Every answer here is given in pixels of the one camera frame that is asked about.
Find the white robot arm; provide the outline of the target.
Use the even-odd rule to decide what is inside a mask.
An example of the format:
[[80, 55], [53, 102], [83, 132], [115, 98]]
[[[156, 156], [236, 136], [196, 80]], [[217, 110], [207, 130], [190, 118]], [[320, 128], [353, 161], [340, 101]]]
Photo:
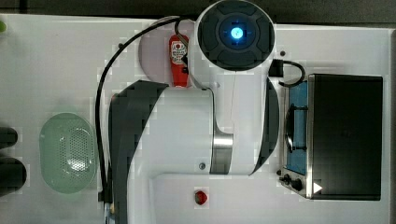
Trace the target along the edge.
[[115, 224], [155, 223], [159, 175], [253, 175], [276, 147], [276, 32], [263, 9], [220, 0], [168, 52], [170, 83], [146, 77], [111, 100]]

